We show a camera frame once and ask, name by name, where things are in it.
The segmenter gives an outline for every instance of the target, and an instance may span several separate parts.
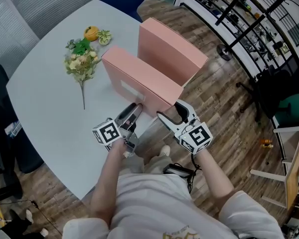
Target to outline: wooden desk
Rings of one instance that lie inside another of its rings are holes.
[[[280,129],[275,129],[274,132],[288,132],[292,130],[292,127],[289,128],[280,128]],[[292,159],[290,168],[286,174],[286,176],[283,175],[277,175],[277,174],[272,174],[272,173],[266,173],[258,170],[250,170],[251,174],[273,179],[273,180],[278,180],[282,181],[285,184],[285,190],[286,190],[286,202],[285,203],[280,203],[276,200],[267,198],[262,196],[262,199],[265,201],[268,201],[272,204],[281,206],[289,210],[292,206],[293,203],[297,197],[298,191],[299,191],[299,142],[297,145],[297,149],[295,152],[295,155]]]

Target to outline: white table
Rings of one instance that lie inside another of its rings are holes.
[[[107,117],[115,118],[127,100],[112,88],[103,66],[85,82],[85,110],[80,86],[67,75],[63,64],[70,39],[83,38],[95,25],[110,30],[113,45],[137,56],[139,22],[119,10],[93,0],[54,27],[27,55],[11,77],[7,90],[29,140],[61,182],[79,199],[96,184],[107,156],[92,128]],[[142,113],[137,121],[140,136],[152,118]]]

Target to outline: flower bouquet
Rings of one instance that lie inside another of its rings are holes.
[[[71,54],[66,55],[64,60],[66,73],[72,75],[80,84],[83,109],[85,109],[84,82],[93,78],[95,66],[101,59],[98,58],[97,51],[90,46],[90,41],[86,38],[70,40],[66,48],[71,51]]]

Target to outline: white desk leg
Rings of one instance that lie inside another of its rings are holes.
[[[261,177],[265,177],[268,179],[273,179],[276,181],[285,181],[286,177],[284,175],[278,175],[278,174],[274,174],[274,173],[266,173],[266,172],[262,172],[262,171],[258,171],[258,170],[254,170],[251,169],[250,170],[251,174],[257,175],[257,176],[261,176]]]
[[[271,198],[269,198],[269,197],[264,197],[264,196],[262,196],[261,199],[263,199],[263,200],[265,200],[265,201],[267,201],[267,202],[269,202],[269,203],[272,203],[272,204],[274,204],[274,205],[278,205],[278,206],[280,206],[280,207],[286,208],[286,205],[284,205],[283,203],[280,203],[280,202],[278,202],[278,201],[276,201],[276,200],[273,200],[273,199],[271,199]]]

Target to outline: pink box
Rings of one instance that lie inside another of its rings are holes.
[[[138,57],[184,86],[208,57],[194,45],[154,18],[140,24]]]
[[[117,46],[102,56],[114,89],[130,102],[142,103],[144,111],[155,117],[173,106],[183,87]]]

